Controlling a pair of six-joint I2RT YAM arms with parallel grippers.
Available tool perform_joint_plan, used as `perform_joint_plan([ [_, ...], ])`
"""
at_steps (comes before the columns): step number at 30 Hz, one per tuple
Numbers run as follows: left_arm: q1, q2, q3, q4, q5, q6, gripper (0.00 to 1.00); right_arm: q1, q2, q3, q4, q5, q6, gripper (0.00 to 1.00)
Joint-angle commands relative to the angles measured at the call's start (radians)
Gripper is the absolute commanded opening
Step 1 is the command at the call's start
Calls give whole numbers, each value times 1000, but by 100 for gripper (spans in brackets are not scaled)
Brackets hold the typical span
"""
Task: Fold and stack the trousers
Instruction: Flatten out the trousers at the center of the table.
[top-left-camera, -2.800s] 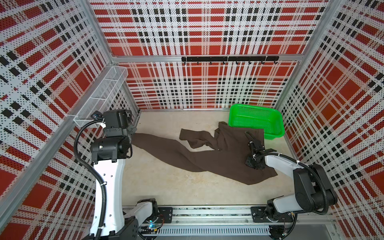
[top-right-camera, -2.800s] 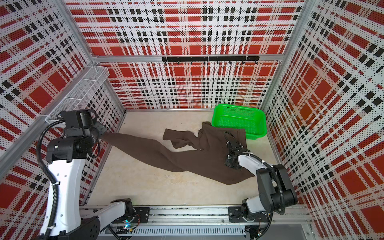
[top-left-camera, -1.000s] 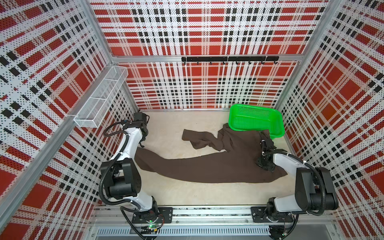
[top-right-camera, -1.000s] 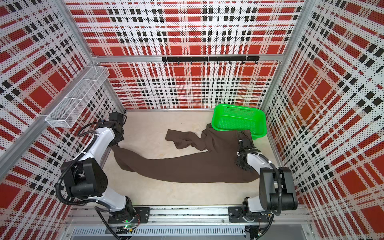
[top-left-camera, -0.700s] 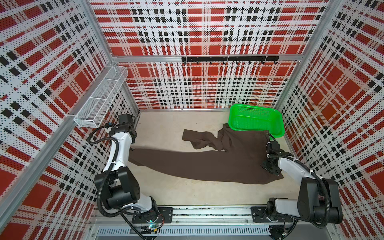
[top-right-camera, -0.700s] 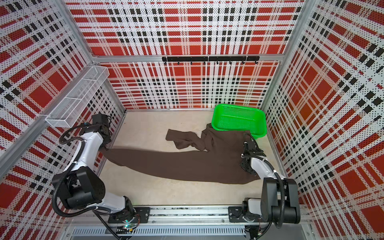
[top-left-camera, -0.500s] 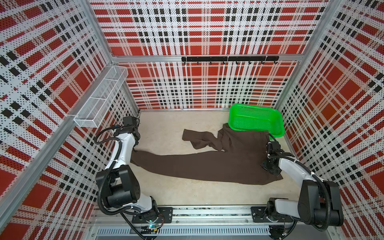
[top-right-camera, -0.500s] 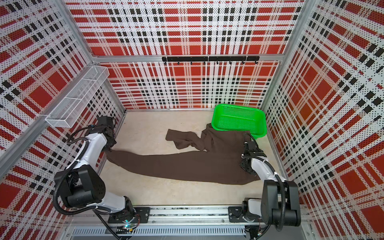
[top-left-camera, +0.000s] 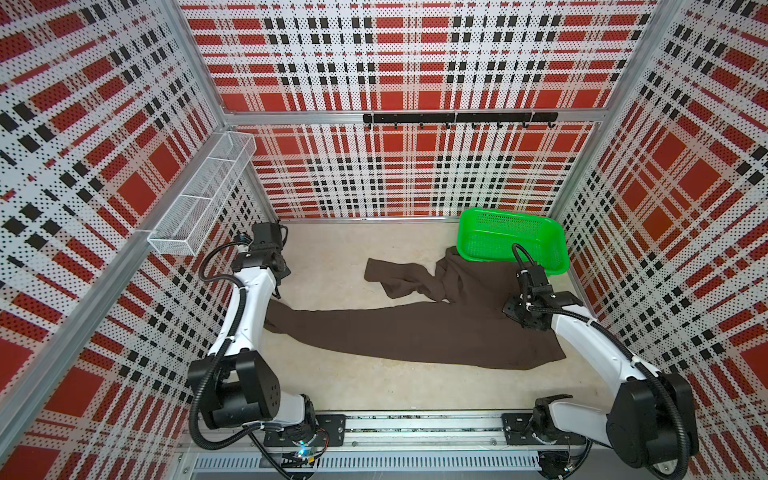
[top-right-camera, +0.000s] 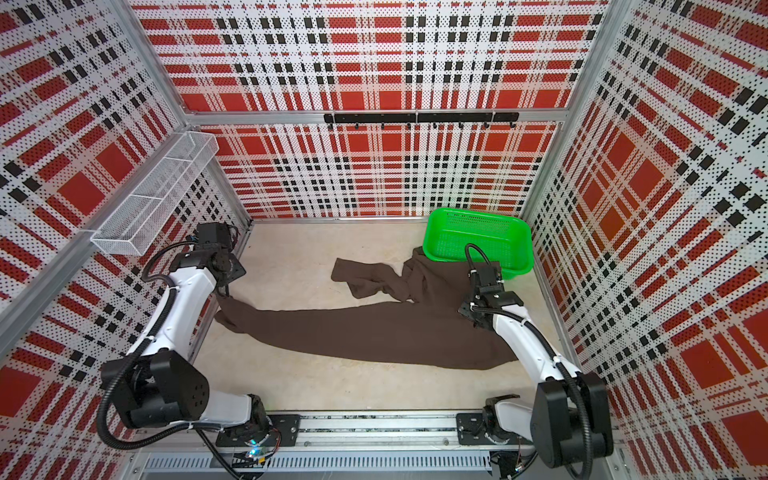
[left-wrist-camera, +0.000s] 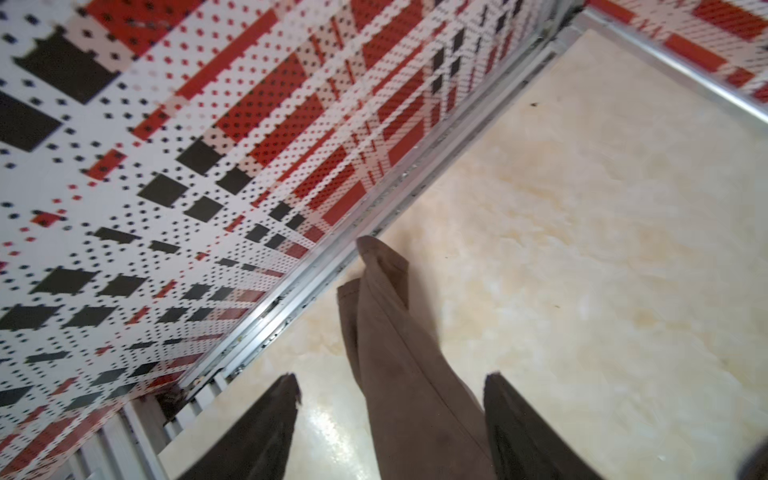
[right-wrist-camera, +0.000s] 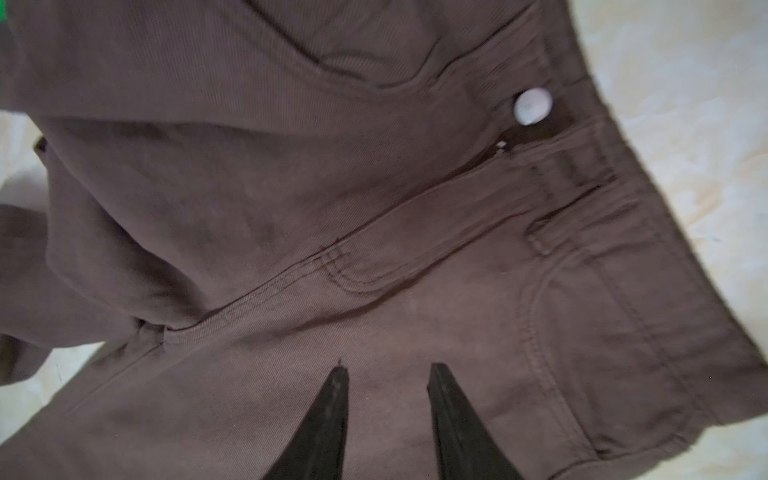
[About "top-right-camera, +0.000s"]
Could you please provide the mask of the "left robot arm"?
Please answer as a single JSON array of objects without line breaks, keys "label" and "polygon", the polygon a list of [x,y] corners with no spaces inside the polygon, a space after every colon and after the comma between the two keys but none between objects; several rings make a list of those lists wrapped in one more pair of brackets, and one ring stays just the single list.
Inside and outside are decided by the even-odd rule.
[{"label": "left robot arm", "polygon": [[193,247],[155,274],[153,256],[145,282],[166,290],[146,328],[121,359],[101,368],[104,396],[96,414],[99,438],[118,450],[146,447],[185,431],[215,431],[234,444],[259,445],[272,433],[261,399],[215,391],[189,360],[196,321],[210,294],[245,273],[224,246]]}]

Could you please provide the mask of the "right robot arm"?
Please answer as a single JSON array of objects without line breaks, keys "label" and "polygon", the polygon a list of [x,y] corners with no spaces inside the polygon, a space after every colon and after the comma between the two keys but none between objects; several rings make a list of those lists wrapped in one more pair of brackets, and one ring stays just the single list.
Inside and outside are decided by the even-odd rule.
[{"label": "right robot arm", "polygon": [[596,460],[614,450],[606,382],[559,353],[512,292],[472,294],[459,313],[500,337],[535,386],[532,402],[515,394],[487,399],[477,434],[526,439],[546,466],[588,479]]}]

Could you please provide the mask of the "brown trousers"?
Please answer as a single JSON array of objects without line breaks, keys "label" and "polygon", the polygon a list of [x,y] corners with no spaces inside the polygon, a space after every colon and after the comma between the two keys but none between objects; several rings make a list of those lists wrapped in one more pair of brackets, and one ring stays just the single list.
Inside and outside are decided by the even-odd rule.
[{"label": "brown trousers", "polygon": [[489,370],[516,361],[493,330],[459,312],[470,293],[470,267],[436,262],[420,248],[400,273],[384,263],[337,259],[331,273],[353,297],[385,293],[390,301],[341,309],[259,310],[231,297],[216,321],[276,348],[368,362]]}]

